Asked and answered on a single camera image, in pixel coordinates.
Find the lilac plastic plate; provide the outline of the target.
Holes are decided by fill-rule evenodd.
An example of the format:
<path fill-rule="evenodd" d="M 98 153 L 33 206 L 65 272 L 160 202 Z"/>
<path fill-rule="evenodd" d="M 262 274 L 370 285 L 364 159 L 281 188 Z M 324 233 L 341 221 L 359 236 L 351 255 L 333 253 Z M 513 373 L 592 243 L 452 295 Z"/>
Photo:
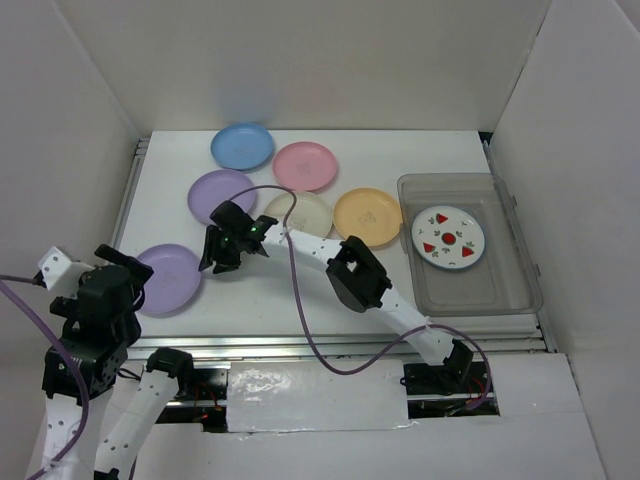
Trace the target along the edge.
<path fill-rule="evenodd" d="M 156 245 L 140 253 L 137 260 L 153 270 L 153 275 L 144 285 L 145 300 L 141 313 L 169 314 L 185 306 L 200 287 L 200 260 L 182 245 Z"/>
<path fill-rule="evenodd" d="M 210 225 L 210 214 L 223 201 L 253 186 L 254 183 L 244 173 L 228 169 L 215 170 L 194 182 L 187 194 L 187 205 L 196 220 Z M 249 212 L 256 202 L 256 197 L 257 191 L 249 190 L 236 197 L 234 202 L 245 212 Z"/>

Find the white watermelon pattern plate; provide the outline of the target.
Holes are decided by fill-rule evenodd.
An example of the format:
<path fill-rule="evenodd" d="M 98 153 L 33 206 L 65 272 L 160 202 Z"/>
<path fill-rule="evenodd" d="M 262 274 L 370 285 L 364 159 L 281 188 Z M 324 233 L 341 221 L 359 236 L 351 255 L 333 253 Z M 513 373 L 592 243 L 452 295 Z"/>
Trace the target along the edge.
<path fill-rule="evenodd" d="M 416 214 L 410 238 L 423 260 L 449 271 L 474 266 L 487 246 L 480 223 L 465 210 L 452 206 L 433 206 Z"/>

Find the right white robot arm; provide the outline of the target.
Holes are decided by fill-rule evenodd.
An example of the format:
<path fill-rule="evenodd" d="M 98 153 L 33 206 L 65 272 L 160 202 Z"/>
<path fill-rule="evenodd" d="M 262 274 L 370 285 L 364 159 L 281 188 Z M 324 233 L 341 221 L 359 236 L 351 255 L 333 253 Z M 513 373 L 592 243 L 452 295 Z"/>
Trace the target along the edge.
<path fill-rule="evenodd" d="M 308 345 L 320 363 L 330 372 L 351 376 L 363 372 L 403 341 L 435 368 L 438 385 L 450 392 L 460 390 L 470 379 L 473 353 L 462 341 L 446 334 L 407 302 L 393 286 L 387 271 L 365 243 L 350 236 L 343 241 L 317 237 L 296 231 L 261 215 L 252 219 L 236 203 L 226 200 L 210 214 L 199 269 L 214 274 L 231 272 L 241 266 L 241 256 L 285 256 L 289 260 L 291 281 Z M 298 284 L 297 264 L 302 263 L 324 273 L 342 305 L 358 314 L 371 309 L 382 313 L 382 320 L 398 334 L 378 354 L 351 370 L 329 363 L 314 342 L 307 324 Z"/>

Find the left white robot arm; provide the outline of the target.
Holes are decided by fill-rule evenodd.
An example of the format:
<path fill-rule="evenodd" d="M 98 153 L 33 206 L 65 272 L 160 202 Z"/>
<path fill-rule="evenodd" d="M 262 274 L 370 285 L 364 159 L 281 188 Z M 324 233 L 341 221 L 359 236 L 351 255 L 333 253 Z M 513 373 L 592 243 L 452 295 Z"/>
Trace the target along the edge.
<path fill-rule="evenodd" d="M 93 267 L 52 247 L 36 281 L 55 294 L 64 319 L 44 359 L 46 436 L 37 479 L 127 479 L 166 404 L 196 390 L 192 356 L 161 347 L 146 362 L 135 394 L 106 436 L 100 434 L 127 350 L 141 336 L 136 317 L 151 267 L 105 244 Z"/>

